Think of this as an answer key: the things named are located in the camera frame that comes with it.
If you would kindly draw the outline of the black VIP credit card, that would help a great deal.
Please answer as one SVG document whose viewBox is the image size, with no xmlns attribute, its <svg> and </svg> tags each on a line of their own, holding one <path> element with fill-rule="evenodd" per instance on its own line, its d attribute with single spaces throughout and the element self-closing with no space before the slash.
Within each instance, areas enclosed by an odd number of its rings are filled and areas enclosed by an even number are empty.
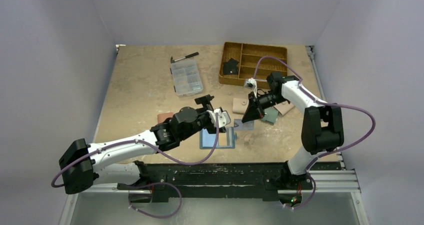
<svg viewBox="0 0 424 225">
<path fill-rule="evenodd" d="M 223 75 L 234 75 L 237 73 L 237 65 L 234 65 L 233 63 L 225 62 L 222 67 L 222 74 Z"/>
</svg>

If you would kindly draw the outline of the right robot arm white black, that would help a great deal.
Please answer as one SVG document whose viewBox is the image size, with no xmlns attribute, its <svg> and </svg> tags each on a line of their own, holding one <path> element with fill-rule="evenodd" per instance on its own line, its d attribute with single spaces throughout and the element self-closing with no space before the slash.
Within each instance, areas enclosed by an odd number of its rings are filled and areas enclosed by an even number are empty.
<svg viewBox="0 0 424 225">
<path fill-rule="evenodd" d="M 244 82 L 245 87 L 252 91 L 248 94 L 248 105 L 241 121 L 247 123 L 263 119 L 266 109 L 283 102 L 294 105 L 303 114 L 302 146 L 288 160 L 287 169 L 290 175 L 303 175 L 320 155 L 332 152 L 344 143 L 341 109 L 326 105 L 323 100 L 309 93 L 294 75 L 283 76 L 280 72 L 272 72 L 266 80 L 269 91 L 261 95 L 257 92 L 257 81 L 254 78 Z"/>
</svg>

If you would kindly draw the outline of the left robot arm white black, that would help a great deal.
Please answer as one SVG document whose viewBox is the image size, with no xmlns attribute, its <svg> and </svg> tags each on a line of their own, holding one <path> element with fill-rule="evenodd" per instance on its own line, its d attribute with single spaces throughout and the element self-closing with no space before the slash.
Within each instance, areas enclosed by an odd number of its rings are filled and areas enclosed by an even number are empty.
<svg viewBox="0 0 424 225">
<path fill-rule="evenodd" d="M 196 98 L 200 108 L 181 108 L 172 117 L 136 135 L 103 143 L 87 143 L 77 139 L 59 159 L 60 172 L 53 178 L 53 188 L 63 187 L 68 195 L 87 190 L 95 184 L 113 182 L 107 179 L 118 176 L 120 183 L 132 185 L 139 180 L 132 170 L 136 164 L 120 168 L 121 162 L 143 155 L 162 154 L 177 148 L 192 135 L 206 130 L 219 136 L 231 122 L 227 111 L 214 109 L 212 95 Z"/>
</svg>

